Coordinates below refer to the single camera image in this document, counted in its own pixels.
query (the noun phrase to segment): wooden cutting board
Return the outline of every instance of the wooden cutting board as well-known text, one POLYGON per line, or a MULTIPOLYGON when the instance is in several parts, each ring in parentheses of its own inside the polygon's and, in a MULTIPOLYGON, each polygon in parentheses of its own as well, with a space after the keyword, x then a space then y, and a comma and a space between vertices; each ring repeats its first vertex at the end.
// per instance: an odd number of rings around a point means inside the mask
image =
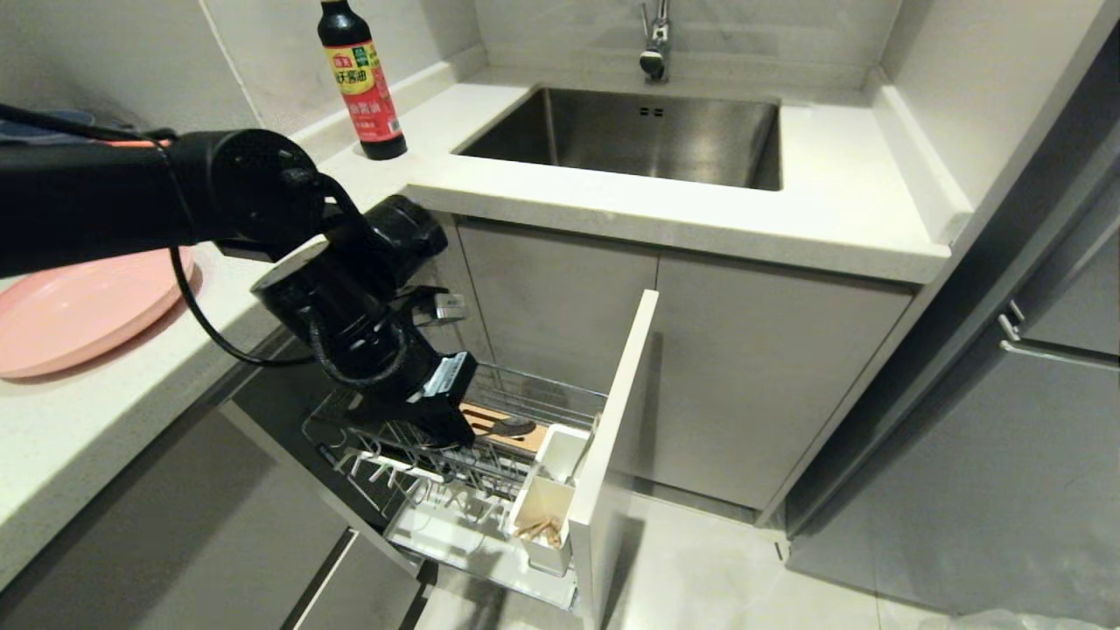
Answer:
POLYGON ((538 424, 532 433, 526 433, 525 435, 513 437, 494 435, 489 433, 494 423, 508 418, 508 414, 494 411, 493 409, 470 405, 469 402, 460 404, 459 410, 467 417, 467 423, 470 424, 470 428, 474 429, 476 436, 479 436, 479 439, 486 439, 495 444, 525 451, 526 453, 536 453, 540 451, 541 443, 544 442, 544 434, 548 433, 548 427, 538 424))

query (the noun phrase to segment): pink plate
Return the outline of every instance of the pink plate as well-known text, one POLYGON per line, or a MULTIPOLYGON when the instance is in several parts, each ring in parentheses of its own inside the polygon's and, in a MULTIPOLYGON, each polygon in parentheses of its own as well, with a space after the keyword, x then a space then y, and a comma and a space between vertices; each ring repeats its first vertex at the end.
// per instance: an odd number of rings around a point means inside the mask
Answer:
MULTIPOLYGON (((190 277, 194 257, 180 248, 190 277)), ((132 339, 181 296, 167 250, 39 271, 0 294, 0 378, 77 365, 132 339)))

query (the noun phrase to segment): stainless steel sink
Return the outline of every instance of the stainless steel sink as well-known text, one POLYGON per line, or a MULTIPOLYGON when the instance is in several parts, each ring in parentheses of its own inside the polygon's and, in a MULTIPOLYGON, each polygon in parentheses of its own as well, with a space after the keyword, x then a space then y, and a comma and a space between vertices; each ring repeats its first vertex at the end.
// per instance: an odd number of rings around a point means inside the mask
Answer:
POLYGON ((459 155, 780 191, 777 106, 542 87, 459 155))

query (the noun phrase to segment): refrigerator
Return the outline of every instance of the refrigerator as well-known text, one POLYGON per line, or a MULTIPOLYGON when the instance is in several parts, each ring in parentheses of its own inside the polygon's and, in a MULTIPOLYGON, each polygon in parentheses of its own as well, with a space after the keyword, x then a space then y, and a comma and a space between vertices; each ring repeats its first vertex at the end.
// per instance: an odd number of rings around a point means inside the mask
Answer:
POLYGON ((790 568, 1120 626, 1118 57, 790 493, 790 568))

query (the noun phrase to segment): countertop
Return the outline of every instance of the countertop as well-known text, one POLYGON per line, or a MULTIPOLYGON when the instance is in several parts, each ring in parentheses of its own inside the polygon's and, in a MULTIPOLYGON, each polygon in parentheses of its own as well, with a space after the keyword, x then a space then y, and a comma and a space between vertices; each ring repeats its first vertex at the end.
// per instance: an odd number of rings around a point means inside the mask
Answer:
MULTIPOLYGON (((320 164, 358 207, 407 191, 433 210, 922 284, 949 249, 930 242, 860 93, 645 86, 486 70, 402 117, 410 150, 372 163, 357 147, 320 164), (752 191, 450 155, 551 85, 782 102, 785 189, 752 191)), ((195 248, 199 304, 243 349, 277 321, 249 293, 268 266, 195 248)), ((138 453, 233 365, 179 305, 124 348, 67 373, 0 381, 0 589, 138 453)))

